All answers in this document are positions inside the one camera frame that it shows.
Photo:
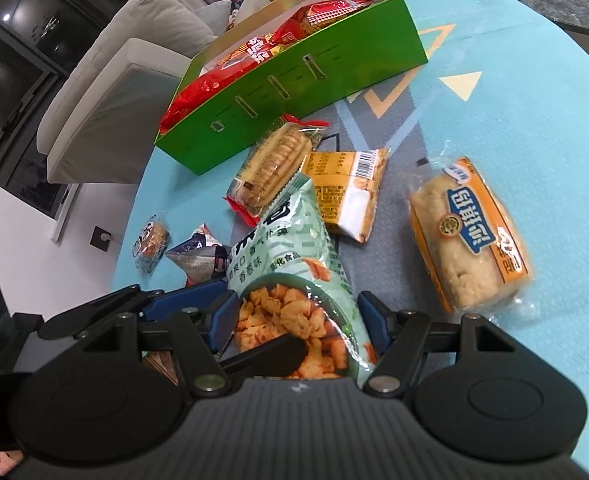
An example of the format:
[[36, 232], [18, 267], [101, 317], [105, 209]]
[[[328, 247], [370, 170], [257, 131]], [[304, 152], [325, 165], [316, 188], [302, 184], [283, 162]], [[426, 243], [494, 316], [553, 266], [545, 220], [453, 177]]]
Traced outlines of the large red snack bag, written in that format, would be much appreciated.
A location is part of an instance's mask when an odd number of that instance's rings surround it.
[[213, 98], [216, 93], [262, 63], [263, 61], [255, 60], [252, 56], [243, 56], [215, 66], [209, 72], [199, 76], [175, 96], [160, 121], [160, 135], [163, 136], [196, 108]]

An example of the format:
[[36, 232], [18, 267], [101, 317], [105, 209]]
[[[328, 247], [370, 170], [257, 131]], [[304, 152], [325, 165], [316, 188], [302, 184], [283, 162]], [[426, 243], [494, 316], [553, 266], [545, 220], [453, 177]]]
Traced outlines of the green gift box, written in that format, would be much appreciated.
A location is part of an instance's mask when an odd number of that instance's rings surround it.
[[[185, 89], [245, 42], [277, 28], [297, 10], [323, 0], [276, 0], [195, 56]], [[195, 174], [241, 152], [284, 113], [304, 118], [345, 96], [412, 70], [428, 58], [404, 0], [369, 0], [365, 9], [296, 41], [197, 107], [156, 147]]]

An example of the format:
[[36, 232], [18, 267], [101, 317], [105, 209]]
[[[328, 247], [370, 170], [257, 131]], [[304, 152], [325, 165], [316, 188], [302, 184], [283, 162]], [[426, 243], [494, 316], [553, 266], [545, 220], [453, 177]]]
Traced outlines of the biscuit roll clear pack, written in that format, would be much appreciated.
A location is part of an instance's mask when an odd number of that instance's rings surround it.
[[282, 114], [256, 142], [232, 179], [225, 200], [247, 226], [256, 226], [284, 186], [315, 151], [326, 130], [326, 120], [297, 119]]

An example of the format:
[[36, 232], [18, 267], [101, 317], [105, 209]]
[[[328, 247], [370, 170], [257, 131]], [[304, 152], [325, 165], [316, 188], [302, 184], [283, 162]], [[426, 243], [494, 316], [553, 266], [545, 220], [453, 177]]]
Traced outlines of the red noodle snack bag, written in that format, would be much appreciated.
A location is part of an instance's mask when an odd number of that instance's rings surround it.
[[323, 0], [301, 6], [270, 37], [271, 44], [293, 44], [370, 6], [373, 0]]

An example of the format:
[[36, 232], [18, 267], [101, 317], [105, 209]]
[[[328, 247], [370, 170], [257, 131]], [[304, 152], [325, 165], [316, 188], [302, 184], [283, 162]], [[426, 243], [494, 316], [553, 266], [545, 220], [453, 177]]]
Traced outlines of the yellow sachima cake pack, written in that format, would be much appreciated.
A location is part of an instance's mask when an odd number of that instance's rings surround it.
[[446, 311], [497, 308], [532, 281], [515, 222], [470, 158], [419, 179], [408, 206], [413, 236]]

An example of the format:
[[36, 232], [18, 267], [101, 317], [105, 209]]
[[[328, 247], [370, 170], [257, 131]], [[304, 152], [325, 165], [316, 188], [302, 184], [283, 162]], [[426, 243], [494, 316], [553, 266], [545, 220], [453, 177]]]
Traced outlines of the beige sofa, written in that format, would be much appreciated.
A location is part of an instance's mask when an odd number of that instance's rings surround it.
[[128, 0], [49, 104], [37, 129], [52, 183], [136, 184], [191, 60], [226, 32], [232, 4]]

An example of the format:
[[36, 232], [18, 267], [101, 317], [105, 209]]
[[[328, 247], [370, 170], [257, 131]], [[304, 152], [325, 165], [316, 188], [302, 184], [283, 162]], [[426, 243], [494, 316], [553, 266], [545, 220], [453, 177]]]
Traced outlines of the small yellow snack packet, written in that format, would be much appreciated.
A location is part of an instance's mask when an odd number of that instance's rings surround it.
[[332, 234], [366, 243], [375, 222], [388, 148], [357, 152], [311, 152], [302, 172], [314, 184], [317, 205]]

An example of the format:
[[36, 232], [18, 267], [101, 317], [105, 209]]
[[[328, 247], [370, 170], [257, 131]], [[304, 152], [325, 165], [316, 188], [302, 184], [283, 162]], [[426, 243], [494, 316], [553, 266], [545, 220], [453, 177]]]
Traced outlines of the green chips snack bag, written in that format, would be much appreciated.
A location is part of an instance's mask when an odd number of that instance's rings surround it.
[[290, 334], [305, 356], [291, 378], [352, 377], [364, 384], [377, 357], [313, 182], [297, 174], [259, 223], [230, 249], [228, 288], [241, 304], [237, 350]]

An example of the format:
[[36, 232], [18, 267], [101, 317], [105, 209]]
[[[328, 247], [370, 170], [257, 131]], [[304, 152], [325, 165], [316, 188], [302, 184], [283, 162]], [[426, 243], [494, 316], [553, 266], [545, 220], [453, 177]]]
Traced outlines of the lobster cracker snack bag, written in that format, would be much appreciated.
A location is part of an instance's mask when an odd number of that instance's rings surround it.
[[286, 49], [287, 47], [284, 44], [273, 42], [272, 34], [255, 36], [245, 44], [241, 44], [234, 52], [218, 60], [216, 67], [226, 67], [232, 63], [247, 60], [251, 60], [254, 64], [261, 64]]

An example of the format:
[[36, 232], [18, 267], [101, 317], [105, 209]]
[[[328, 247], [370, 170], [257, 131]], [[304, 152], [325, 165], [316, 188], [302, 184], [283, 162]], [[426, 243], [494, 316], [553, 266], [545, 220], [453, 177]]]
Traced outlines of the small white red packet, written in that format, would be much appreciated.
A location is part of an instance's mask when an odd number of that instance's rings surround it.
[[229, 247], [215, 238], [205, 223], [188, 240], [168, 249], [165, 257], [186, 276], [186, 287], [222, 278], [227, 272]]

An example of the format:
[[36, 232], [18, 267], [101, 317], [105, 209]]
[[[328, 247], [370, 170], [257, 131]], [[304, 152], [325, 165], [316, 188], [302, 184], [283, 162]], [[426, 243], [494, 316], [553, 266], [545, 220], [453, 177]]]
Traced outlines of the blue grey table mat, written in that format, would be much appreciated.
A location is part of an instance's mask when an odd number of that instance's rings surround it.
[[329, 150], [391, 157], [366, 244], [343, 240], [355, 290], [441, 315], [407, 219], [404, 177], [469, 157], [507, 207], [534, 278], [498, 322], [582, 389], [574, 453], [589, 471], [589, 55], [517, 0], [405, 0], [429, 62], [323, 110]]

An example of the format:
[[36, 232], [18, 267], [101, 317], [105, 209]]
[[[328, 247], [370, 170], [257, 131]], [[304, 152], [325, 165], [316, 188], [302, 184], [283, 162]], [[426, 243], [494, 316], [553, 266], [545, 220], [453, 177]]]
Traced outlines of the round pastry brown label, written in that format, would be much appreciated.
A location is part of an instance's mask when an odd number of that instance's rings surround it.
[[139, 232], [132, 248], [134, 265], [140, 275], [147, 276], [154, 271], [169, 241], [170, 232], [165, 222], [153, 214]]

